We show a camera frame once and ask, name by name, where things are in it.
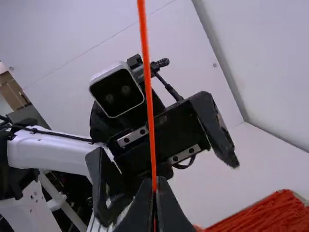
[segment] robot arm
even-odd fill
[[[28,129],[51,132],[40,126]],[[7,142],[7,159],[10,167],[37,168],[85,175],[89,178],[85,156],[102,143],[90,143],[49,134],[19,130]]]

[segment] orange cable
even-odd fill
[[[156,158],[155,158],[155,133],[154,133],[155,122],[154,122],[154,111],[153,111],[153,97],[151,89],[151,72],[150,72],[150,58],[149,58],[148,36],[147,36],[145,1],[138,0],[137,5],[139,10],[140,42],[141,42],[143,64],[144,64],[144,81],[145,81],[147,116],[149,126],[153,192],[156,193],[157,183],[156,183]]]

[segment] white panel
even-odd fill
[[[197,156],[169,181],[185,215],[209,227],[280,189],[309,199],[309,154],[243,123],[230,130],[240,167],[233,170],[211,152]]]
[[[217,60],[191,1],[177,0],[155,12],[148,26],[152,60],[170,58],[162,76],[184,97],[211,92],[228,128],[239,125],[242,117],[220,67],[213,67]],[[52,129],[88,135],[91,76],[136,53],[140,53],[138,24],[27,87],[25,93]],[[153,83],[163,102],[172,104],[163,86]]]
[[[0,61],[0,74],[5,73],[6,71],[8,70],[6,69],[4,64]]]
[[[203,3],[245,119],[309,151],[309,1]]]
[[[148,13],[171,1],[148,0]],[[0,59],[26,87],[137,19],[136,0],[2,0]]]

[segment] white wall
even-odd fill
[[[193,1],[245,120],[309,151],[309,1]]]
[[[243,122],[206,33],[189,0],[148,0],[152,60],[170,58],[161,72],[185,97],[213,94],[226,125]],[[1,60],[57,131],[88,135],[91,76],[140,53],[135,0],[6,1],[0,3]],[[166,105],[172,97],[154,80]]]

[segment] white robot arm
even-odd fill
[[[40,126],[27,128],[49,131]],[[80,174],[89,178],[85,156],[99,146],[104,147],[104,144],[92,144],[20,130],[15,133],[15,137],[11,141],[8,141],[7,146],[8,163],[11,167],[53,170]]]
[[[27,127],[28,129],[53,133],[39,126]],[[90,180],[85,156],[100,146],[105,148],[104,144],[90,143],[87,138],[84,138],[85,141],[79,141],[27,130],[17,131],[14,133],[13,139],[7,141],[6,156],[10,169],[39,169],[41,172],[54,170],[84,175]],[[69,134],[62,133],[62,135],[74,137]],[[42,194],[42,185],[55,201],[63,201],[61,203],[62,210],[75,222],[74,224],[80,231],[85,232],[85,224],[63,200],[61,194],[52,186],[46,176],[41,173],[38,180],[29,179],[26,186],[19,186],[22,191],[20,199],[11,197],[0,201],[0,215],[9,222],[13,230],[15,232],[61,232]],[[0,181],[14,181],[14,177],[5,180],[2,173]]]

